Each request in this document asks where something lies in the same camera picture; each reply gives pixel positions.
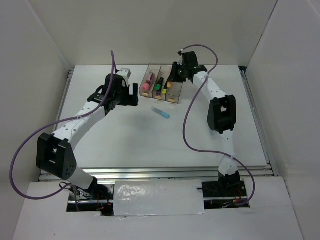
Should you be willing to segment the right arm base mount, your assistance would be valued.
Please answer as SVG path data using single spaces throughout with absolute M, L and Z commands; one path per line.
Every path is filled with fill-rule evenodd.
M 247 190 L 243 180 L 240 180 L 237 186 L 228 189 L 223 188 L 217 179 L 204 180 L 196 189 L 203 195 L 205 210 L 249 207 L 248 203 L 242 206 L 236 205 L 239 200 L 247 200 Z

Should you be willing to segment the black yellow highlighter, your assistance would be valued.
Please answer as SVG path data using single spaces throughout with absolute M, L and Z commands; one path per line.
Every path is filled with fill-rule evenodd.
M 163 89 L 162 89 L 162 94 L 166 95 L 167 94 L 167 91 L 168 91 L 168 81 L 165 83 Z

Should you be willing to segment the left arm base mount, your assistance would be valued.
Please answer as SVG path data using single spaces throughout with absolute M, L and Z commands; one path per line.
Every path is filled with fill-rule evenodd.
M 106 189 L 98 190 L 91 195 L 76 186 L 68 186 L 69 191 L 66 212 L 88 213 L 97 212 L 101 216 L 114 215 L 114 184 L 105 185 Z

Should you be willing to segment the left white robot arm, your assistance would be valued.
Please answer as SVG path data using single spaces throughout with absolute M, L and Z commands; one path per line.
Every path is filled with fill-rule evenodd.
M 131 71 L 127 68 L 107 75 L 104 85 L 87 99 L 74 120 L 52 134 L 43 133 L 38 137 L 36 166 L 78 187 L 88 200 L 99 196 L 111 199 L 112 194 L 108 187 L 98 183 L 96 177 L 78 166 L 74 150 L 86 133 L 116 106 L 138 105 L 138 84 L 133 84 L 133 92 L 130 92 L 130 76 Z

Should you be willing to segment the clear orange highlighter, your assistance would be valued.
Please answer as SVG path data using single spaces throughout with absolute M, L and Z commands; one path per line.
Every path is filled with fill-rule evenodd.
M 167 87 L 168 87 L 168 88 L 172 88 L 173 82 L 172 82 L 171 79 L 168 79 L 167 82 L 166 82 L 166 84 L 167 84 Z

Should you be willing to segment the pink cap pen bundle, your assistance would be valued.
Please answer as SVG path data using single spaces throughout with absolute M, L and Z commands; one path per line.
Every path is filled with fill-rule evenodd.
M 155 79 L 156 79 L 156 75 L 153 72 L 150 72 L 146 78 L 146 81 L 142 86 L 142 89 L 144 91 L 148 91 Z

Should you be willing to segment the black green highlighter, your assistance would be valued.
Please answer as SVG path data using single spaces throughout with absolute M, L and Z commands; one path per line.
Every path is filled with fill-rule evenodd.
M 164 78 L 161 77 L 161 78 L 158 80 L 158 82 L 156 83 L 155 90 L 156 90 L 157 92 L 159 92 L 159 91 L 162 90 L 163 82 L 164 82 Z

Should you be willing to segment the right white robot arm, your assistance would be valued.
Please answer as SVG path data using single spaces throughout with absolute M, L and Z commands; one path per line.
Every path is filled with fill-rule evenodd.
M 183 121 L 182 137 L 185 145 L 199 153 L 205 150 L 195 149 L 189 145 L 186 138 L 186 124 L 189 113 L 199 93 L 203 93 L 209 102 L 207 125 L 209 129 L 219 134 L 222 139 L 223 151 L 213 150 L 212 153 L 223 155 L 218 167 L 218 190 L 223 196 L 230 196 L 240 185 L 240 173 L 234 158 L 233 130 L 237 122 L 236 98 L 226 94 L 210 77 L 210 71 L 204 65 L 199 65 L 194 51 L 178 52 L 180 59 L 172 64 L 171 81 L 182 83 L 190 80 L 198 87 Z

